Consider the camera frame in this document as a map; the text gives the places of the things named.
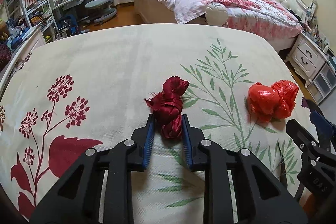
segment white nightstand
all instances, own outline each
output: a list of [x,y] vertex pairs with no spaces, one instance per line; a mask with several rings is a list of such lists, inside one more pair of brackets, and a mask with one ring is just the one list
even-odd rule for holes
[[304,32],[299,34],[285,62],[289,61],[295,72],[306,80],[305,88],[313,82],[328,57]]

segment blue object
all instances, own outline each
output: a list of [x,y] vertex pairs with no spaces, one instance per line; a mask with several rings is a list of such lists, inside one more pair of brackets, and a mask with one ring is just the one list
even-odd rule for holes
[[7,25],[8,28],[12,27],[14,29],[16,27],[15,21],[12,18],[10,18],[6,21],[6,25]]
[[78,30],[77,20],[72,14],[61,17],[57,25],[58,25],[58,29],[62,29],[65,26],[70,26],[72,35],[80,34]]
[[189,169],[192,169],[193,167],[193,158],[191,156],[192,147],[184,116],[182,116],[182,140],[183,140],[185,163],[188,165]]
[[312,111],[309,118],[316,128],[319,129],[328,139],[331,139],[336,135],[336,126],[317,111]]
[[154,143],[154,120],[151,121],[146,136],[145,146],[143,147],[143,168],[147,169],[149,161],[151,159],[151,153]]

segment nightstand drawer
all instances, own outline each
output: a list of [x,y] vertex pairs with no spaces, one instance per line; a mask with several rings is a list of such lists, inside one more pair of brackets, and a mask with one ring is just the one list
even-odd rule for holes
[[295,61],[295,63],[297,63],[300,66],[300,68],[308,77],[310,77],[316,71],[314,65],[305,56],[305,54],[302,51],[300,51],[299,48],[297,48],[293,53],[292,59]]
[[322,56],[307,42],[307,40],[303,39],[298,48],[318,70],[322,67],[324,63]]

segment pink floral comforter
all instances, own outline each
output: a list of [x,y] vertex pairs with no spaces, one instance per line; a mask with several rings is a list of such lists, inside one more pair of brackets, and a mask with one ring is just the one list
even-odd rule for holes
[[177,23],[203,15],[209,3],[226,6],[228,26],[257,34],[266,40],[295,37],[301,31],[298,20],[275,0],[158,0],[175,14]]

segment drawer handle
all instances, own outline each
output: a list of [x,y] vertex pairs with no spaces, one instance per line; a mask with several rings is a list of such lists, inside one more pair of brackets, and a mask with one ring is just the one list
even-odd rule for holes
[[303,61],[303,57],[301,57],[302,63],[308,65],[308,62]]
[[310,54],[310,58],[313,58],[313,55],[311,55],[311,52],[310,52],[310,51],[307,51],[307,50],[306,50],[306,53],[309,53],[309,54]]

